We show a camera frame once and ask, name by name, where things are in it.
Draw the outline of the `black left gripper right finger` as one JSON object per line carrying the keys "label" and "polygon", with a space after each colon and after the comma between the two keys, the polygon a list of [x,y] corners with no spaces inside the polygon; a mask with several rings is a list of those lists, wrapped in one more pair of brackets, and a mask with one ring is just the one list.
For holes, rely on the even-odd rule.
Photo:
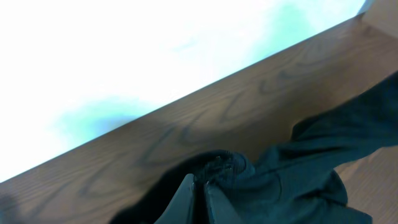
{"label": "black left gripper right finger", "polygon": [[243,224],[243,220],[226,197],[215,185],[204,187],[206,210],[210,224]]}

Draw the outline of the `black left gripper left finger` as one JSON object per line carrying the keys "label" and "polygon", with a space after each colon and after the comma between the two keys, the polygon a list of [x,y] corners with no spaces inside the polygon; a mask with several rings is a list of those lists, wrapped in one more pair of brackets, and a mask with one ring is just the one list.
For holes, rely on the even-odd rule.
{"label": "black left gripper left finger", "polygon": [[194,175],[187,174],[155,224],[192,224],[194,207]]}

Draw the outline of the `black t-shirt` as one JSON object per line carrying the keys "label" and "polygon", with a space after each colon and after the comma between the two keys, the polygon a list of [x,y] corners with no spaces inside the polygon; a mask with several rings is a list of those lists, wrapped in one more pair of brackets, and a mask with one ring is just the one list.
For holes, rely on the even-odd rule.
{"label": "black t-shirt", "polygon": [[204,187],[217,186],[244,223],[367,224],[348,206],[336,167],[397,145],[397,75],[342,105],[297,123],[290,141],[265,150],[257,162],[210,151],[168,170],[113,223],[155,223],[187,174],[194,175],[193,223],[209,223]]}

